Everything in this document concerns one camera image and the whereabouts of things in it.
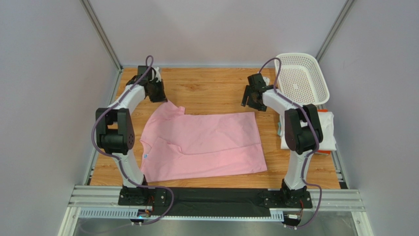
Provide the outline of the pink t shirt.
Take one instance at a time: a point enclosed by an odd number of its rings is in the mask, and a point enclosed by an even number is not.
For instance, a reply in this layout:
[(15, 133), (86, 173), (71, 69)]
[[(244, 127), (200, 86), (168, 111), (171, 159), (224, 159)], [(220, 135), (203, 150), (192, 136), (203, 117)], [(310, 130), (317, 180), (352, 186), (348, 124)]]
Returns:
[(187, 115), (160, 105), (142, 132), (140, 166), (150, 182), (253, 174), (266, 171), (253, 112)]

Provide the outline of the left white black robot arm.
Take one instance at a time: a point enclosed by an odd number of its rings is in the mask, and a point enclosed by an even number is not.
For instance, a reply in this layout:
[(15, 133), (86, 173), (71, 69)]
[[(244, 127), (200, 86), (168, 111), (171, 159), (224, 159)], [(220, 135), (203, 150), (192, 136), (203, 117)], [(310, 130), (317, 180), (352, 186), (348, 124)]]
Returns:
[(123, 180), (120, 196), (124, 200), (133, 196), (144, 201), (150, 196), (151, 188), (133, 152), (135, 131), (131, 114), (145, 98), (167, 102), (160, 72), (158, 67), (138, 66), (137, 75), (126, 83), (116, 101), (95, 113), (92, 143), (99, 153), (116, 163)]

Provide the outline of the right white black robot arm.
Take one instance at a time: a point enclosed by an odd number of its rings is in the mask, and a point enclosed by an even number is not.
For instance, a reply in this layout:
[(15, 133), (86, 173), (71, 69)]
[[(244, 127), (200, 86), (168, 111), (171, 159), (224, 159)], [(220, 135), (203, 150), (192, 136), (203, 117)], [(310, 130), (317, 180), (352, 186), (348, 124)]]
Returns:
[(288, 171), (282, 181), (281, 196), (286, 200), (305, 199), (309, 162), (323, 141), (323, 132), (315, 105), (300, 105), (267, 85), (261, 73), (248, 76), (242, 106), (258, 111), (272, 108), (284, 120), (285, 143), (290, 150)]

